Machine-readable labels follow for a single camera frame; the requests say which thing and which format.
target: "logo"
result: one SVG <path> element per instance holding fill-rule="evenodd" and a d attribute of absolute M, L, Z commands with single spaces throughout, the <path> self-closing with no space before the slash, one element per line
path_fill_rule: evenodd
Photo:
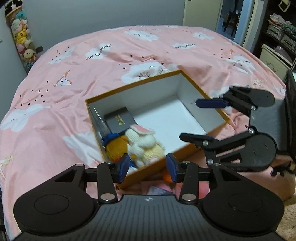
<path fill-rule="evenodd" d="M 153 201 L 153 198 L 151 198 L 151 197 L 147 197 L 147 198 L 145 198 L 144 200 L 147 201 L 147 202 L 151 202 L 151 201 Z"/>

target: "folded clothes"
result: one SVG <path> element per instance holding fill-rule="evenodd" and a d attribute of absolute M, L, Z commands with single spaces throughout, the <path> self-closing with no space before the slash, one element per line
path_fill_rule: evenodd
<path fill-rule="evenodd" d="M 270 15 L 270 19 L 276 24 L 276 25 L 281 25 L 281 24 L 292 24 L 290 21 L 285 21 L 281 15 L 273 13 Z"/>
<path fill-rule="evenodd" d="M 291 39 L 296 40 L 296 27 L 294 25 L 283 24 L 284 32 Z"/>
<path fill-rule="evenodd" d="M 283 30 L 283 26 L 282 25 L 277 25 L 275 22 L 273 22 L 272 20 L 268 20 L 269 24 L 275 26 L 276 28 L 278 28 L 279 30 Z"/>

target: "knitted bunny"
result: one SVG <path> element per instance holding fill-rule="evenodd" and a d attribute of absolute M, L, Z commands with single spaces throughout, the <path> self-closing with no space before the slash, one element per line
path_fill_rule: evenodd
<path fill-rule="evenodd" d="M 153 157 L 163 156 L 164 147 L 155 139 L 154 133 L 154 130 L 136 124 L 125 132 L 130 144 L 128 151 L 130 155 L 136 155 L 134 162 L 137 168 L 143 167 Z"/>

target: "floor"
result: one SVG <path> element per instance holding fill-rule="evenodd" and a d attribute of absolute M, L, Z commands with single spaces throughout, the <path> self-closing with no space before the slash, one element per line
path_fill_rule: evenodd
<path fill-rule="evenodd" d="M 224 19 L 223 18 L 220 18 L 218 29 L 217 29 L 217 33 L 225 36 L 226 38 L 229 38 L 230 40 L 233 40 L 234 37 L 235 37 L 235 33 L 233 34 L 233 36 L 231 36 L 233 27 L 232 26 L 228 26 L 227 29 L 226 29 L 226 31 L 224 32 L 223 21 L 224 21 Z"/>

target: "black box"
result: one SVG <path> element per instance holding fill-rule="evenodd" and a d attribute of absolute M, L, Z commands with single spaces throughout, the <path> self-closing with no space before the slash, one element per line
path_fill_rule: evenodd
<path fill-rule="evenodd" d="M 136 124 L 136 121 L 126 107 L 113 111 L 105 115 L 104 118 L 111 133 L 118 133 L 119 135 L 124 135 L 125 131 L 130 128 L 130 125 Z"/>

